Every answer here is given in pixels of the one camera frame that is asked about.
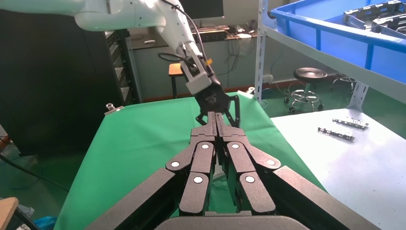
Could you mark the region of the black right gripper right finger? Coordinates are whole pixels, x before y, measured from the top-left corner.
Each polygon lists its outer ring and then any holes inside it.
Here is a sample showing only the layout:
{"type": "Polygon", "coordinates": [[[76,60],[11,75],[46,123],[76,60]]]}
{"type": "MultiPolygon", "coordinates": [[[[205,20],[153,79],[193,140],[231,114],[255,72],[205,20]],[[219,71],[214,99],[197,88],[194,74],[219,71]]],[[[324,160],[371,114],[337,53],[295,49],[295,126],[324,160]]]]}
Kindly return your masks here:
{"type": "Polygon", "coordinates": [[[374,230],[376,226],[250,144],[244,131],[216,115],[217,147],[234,204],[253,215],[282,216],[306,230],[374,230]]]}

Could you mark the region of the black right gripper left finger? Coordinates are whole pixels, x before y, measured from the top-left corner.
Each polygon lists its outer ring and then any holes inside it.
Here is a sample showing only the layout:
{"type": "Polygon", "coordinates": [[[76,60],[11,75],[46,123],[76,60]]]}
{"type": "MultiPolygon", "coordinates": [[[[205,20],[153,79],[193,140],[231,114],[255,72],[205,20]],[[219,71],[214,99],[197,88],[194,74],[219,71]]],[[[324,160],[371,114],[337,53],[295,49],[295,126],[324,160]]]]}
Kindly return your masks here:
{"type": "Polygon", "coordinates": [[[153,230],[178,210],[199,216],[209,206],[215,166],[215,112],[191,130],[190,144],[105,211],[88,230],[153,230]]]}

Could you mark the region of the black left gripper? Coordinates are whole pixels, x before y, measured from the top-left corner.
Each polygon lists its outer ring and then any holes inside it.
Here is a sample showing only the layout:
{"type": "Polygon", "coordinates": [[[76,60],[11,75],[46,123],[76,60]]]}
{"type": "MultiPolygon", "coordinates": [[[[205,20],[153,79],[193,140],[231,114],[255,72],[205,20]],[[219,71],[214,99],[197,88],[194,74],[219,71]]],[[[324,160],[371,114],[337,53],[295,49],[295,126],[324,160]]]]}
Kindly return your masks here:
{"type": "Polygon", "coordinates": [[[195,120],[200,125],[204,126],[207,124],[208,112],[216,112],[225,114],[232,127],[240,127],[239,97],[237,95],[228,96],[218,79],[214,79],[210,86],[198,92],[194,97],[200,108],[200,113],[196,116],[195,120]],[[234,102],[235,109],[234,118],[229,111],[232,102],[234,102]]]}

